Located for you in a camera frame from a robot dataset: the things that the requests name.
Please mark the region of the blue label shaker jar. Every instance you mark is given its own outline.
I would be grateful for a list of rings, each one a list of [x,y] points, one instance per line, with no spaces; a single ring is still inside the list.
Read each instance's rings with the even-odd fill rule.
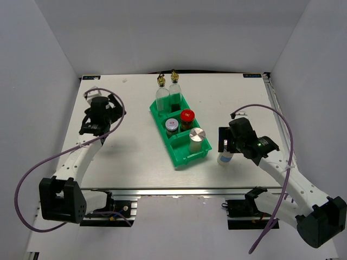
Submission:
[[[227,151],[227,144],[228,144],[228,141],[225,140],[224,141],[224,145],[223,145],[223,152],[220,152],[218,157],[217,157],[217,162],[220,165],[228,164],[231,161],[231,159],[233,158],[233,156],[234,156],[233,153],[230,153],[230,152]]]

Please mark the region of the white powder shaker jar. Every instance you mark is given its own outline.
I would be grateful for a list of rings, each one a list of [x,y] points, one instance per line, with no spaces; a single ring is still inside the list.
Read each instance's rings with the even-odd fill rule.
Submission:
[[[189,133],[189,151],[197,153],[202,149],[203,141],[206,138],[206,133],[199,127],[193,128]]]

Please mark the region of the red lid sauce jar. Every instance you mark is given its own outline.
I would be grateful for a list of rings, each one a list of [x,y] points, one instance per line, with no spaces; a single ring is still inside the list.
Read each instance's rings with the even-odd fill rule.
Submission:
[[[191,109],[184,109],[180,113],[181,131],[188,131],[193,128],[195,113]]]

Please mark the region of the silver lid small jar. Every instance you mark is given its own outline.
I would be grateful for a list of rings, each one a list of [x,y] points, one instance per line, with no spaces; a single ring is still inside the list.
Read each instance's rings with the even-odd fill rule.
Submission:
[[[169,118],[165,122],[166,134],[168,137],[176,135],[179,129],[179,122],[175,118]]]

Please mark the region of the glass oil bottle gold spout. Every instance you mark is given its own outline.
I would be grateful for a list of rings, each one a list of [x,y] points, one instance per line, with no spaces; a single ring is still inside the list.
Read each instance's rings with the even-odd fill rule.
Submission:
[[[176,112],[181,109],[182,90],[178,83],[179,74],[173,69],[171,71],[171,85],[169,86],[170,92],[170,106],[171,112]]]

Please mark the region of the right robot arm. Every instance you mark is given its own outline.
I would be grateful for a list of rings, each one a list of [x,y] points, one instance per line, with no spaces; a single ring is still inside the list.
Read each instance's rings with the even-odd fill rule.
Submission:
[[[294,227],[309,246],[318,248],[344,231],[346,202],[289,168],[279,146],[267,136],[258,137],[247,118],[219,127],[219,152],[243,154],[284,188],[294,202],[283,201],[276,217]]]

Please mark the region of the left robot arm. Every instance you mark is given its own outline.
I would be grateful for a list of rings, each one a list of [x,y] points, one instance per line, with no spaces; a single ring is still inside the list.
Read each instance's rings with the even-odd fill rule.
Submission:
[[[111,195],[104,191],[82,191],[82,179],[102,148],[111,125],[126,114],[114,95],[91,98],[79,131],[77,149],[69,153],[51,178],[39,183],[41,213],[45,220],[79,224],[97,210],[102,216],[114,211]]]

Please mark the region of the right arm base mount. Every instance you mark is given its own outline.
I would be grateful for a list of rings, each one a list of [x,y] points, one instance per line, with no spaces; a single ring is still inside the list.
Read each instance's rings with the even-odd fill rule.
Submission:
[[[267,225],[270,214],[250,209],[245,199],[226,200],[221,207],[227,212],[229,230],[262,230]]]

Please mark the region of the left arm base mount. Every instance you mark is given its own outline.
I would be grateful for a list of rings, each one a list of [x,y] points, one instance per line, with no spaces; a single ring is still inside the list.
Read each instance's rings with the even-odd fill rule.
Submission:
[[[91,190],[82,192],[87,206],[80,226],[130,228],[137,213],[137,199],[119,196],[111,191]]]

